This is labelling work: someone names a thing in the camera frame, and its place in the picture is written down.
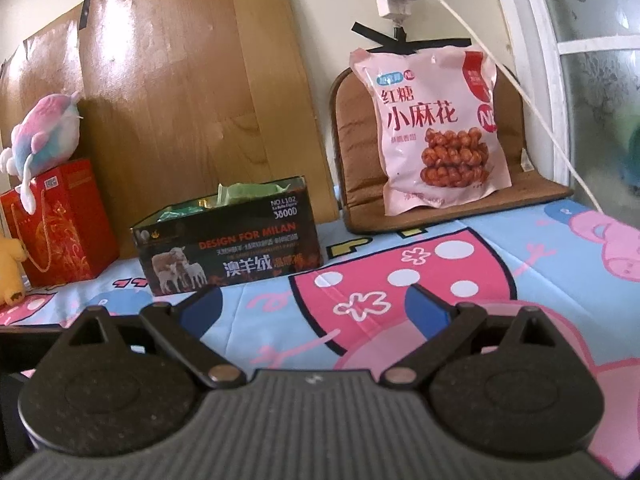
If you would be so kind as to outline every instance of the ridged black surface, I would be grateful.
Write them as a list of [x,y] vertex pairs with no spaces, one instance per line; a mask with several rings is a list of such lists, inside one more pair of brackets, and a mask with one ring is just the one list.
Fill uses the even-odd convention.
[[8,480],[605,480],[586,453],[510,462],[448,437],[413,393],[368,372],[260,371],[209,394],[178,433],[107,459],[41,451]]

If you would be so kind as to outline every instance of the white polka dot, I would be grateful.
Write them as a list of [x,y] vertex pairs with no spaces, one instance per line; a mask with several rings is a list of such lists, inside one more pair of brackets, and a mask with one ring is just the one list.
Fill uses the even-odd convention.
[[409,286],[420,281],[420,272],[413,269],[394,270],[386,277],[393,286]]
[[471,256],[473,253],[473,245],[462,240],[448,240],[438,244],[436,247],[436,254],[445,260],[460,260]]
[[334,270],[331,270],[330,272],[323,272],[322,274],[319,274],[318,276],[316,276],[314,283],[316,284],[316,286],[325,288],[328,286],[337,285],[341,281],[342,281],[342,275],[340,274],[340,272],[335,272]]
[[470,298],[478,293],[478,286],[469,280],[461,280],[451,285],[451,293],[459,298]]
[[34,301],[31,301],[31,303],[27,305],[27,309],[28,310],[38,310],[43,305],[44,305],[44,300],[43,299],[34,300]]

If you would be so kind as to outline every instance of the black tape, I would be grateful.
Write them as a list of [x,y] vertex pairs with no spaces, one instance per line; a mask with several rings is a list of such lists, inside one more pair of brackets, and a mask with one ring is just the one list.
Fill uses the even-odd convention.
[[373,30],[365,25],[355,22],[351,30],[356,34],[364,36],[368,40],[375,41],[382,46],[368,49],[369,52],[389,52],[392,54],[401,54],[406,56],[407,54],[415,54],[416,51],[422,48],[438,48],[441,46],[469,46],[471,40],[469,38],[445,38],[442,40],[420,40],[420,41],[398,41],[394,38],[390,38],[382,32]]
[[82,30],[86,27],[86,22],[89,19],[89,4],[91,0],[84,0],[82,3],[82,10],[80,11],[80,21],[78,22],[78,30]]

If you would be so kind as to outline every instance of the metal screw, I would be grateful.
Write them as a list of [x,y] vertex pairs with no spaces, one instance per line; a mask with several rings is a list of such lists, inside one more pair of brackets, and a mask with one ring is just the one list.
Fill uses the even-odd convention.
[[393,384],[411,384],[418,376],[414,370],[405,367],[389,368],[385,372],[385,379]]
[[240,377],[240,373],[233,365],[217,365],[209,370],[209,378],[217,383],[231,383]]

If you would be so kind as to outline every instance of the electrical cord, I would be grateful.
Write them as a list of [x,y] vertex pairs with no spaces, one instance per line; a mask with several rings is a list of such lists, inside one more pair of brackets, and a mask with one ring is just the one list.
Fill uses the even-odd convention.
[[466,28],[466,31],[471,35],[471,37],[478,44],[478,46],[487,54],[489,59],[491,59],[495,63],[495,65],[500,69],[500,71],[504,74],[504,76],[508,79],[508,81],[518,91],[518,93],[522,97],[522,100],[527,104],[529,109],[533,112],[533,114],[540,121],[540,124],[542,125],[545,133],[549,136],[549,138],[551,139],[551,142],[558,149],[558,152],[560,153],[560,156],[561,156],[562,160],[564,161],[564,163],[566,164],[567,168],[569,169],[569,172],[574,176],[574,178],[576,179],[576,182],[578,182],[578,184],[580,184],[580,186],[582,187],[584,192],[588,195],[589,199],[593,202],[593,205],[595,206],[597,211],[599,213],[603,213],[602,208],[600,207],[600,204],[598,203],[598,200],[596,200],[596,197],[591,192],[591,189],[589,189],[589,186],[587,186],[586,182],[582,179],[582,177],[578,174],[578,172],[572,166],[571,161],[566,156],[566,154],[564,153],[564,150],[562,149],[562,147],[558,143],[558,140],[556,139],[553,131],[551,130],[551,127],[549,127],[549,125],[546,124],[545,118],[542,116],[542,113],[540,113],[540,111],[536,108],[536,106],[533,104],[532,100],[529,98],[529,96],[524,91],[524,89],[519,85],[519,83],[516,81],[514,76],[511,75],[511,73],[509,72],[507,67],[505,67],[500,61],[498,61],[496,59],[494,54],[491,53],[491,51],[482,42],[482,40],[478,37],[478,35],[474,32],[474,30],[471,28],[471,26],[465,20],[463,20],[462,17],[455,10],[453,10],[451,8],[451,6],[445,0],[437,0],[437,1],[445,9],[447,9],[453,15],[453,17],[456,18],[460,22],[460,24],[463,27]]

